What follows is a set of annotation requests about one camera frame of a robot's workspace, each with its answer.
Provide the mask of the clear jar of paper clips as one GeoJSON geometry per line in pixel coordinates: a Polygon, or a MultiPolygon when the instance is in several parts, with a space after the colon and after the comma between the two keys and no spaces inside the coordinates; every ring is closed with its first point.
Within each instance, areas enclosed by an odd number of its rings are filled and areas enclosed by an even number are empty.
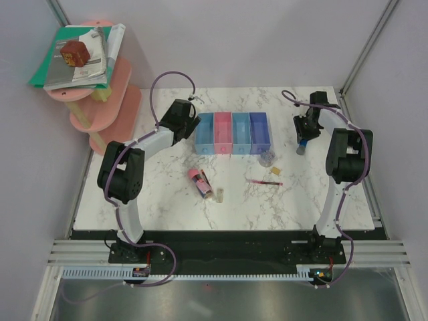
{"type": "Polygon", "coordinates": [[[263,167],[271,167],[276,160],[276,154],[273,150],[266,150],[259,156],[259,164],[263,167]]]}

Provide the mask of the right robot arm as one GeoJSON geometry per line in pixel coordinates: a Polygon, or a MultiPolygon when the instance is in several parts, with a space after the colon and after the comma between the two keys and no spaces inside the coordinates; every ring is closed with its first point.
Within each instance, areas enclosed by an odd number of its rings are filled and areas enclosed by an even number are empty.
{"type": "Polygon", "coordinates": [[[307,143],[318,138],[321,130],[330,135],[325,164],[328,194],[313,228],[312,241],[306,246],[308,259],[322,263],[330,256],[330,249],[340,247],[340,216],[346,211],[346,196],[370,171],[373,133],[349,121],[339,106],[329,103],[323,91],[310,94],[308,109],[305,115],[294,117],[294,126],[298,155],[304,154],[307,143]]]}

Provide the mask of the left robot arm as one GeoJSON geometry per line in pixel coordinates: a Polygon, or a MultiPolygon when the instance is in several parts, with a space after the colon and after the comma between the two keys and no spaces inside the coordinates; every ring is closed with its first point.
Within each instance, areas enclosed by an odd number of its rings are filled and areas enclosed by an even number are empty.
{"type": "Polygon", "coordinates": [[[146,257],[146,246],[139,242],[144,233],[136,202],[143,186],[144,165],[150,157],[188,139],[201,119],[189,100],[176,99],[160,123],[136,140],[108,143],[97,185],[105,200],[114,207],[119,238],[126,242],[123,254],[132,263],[146,257]]]}

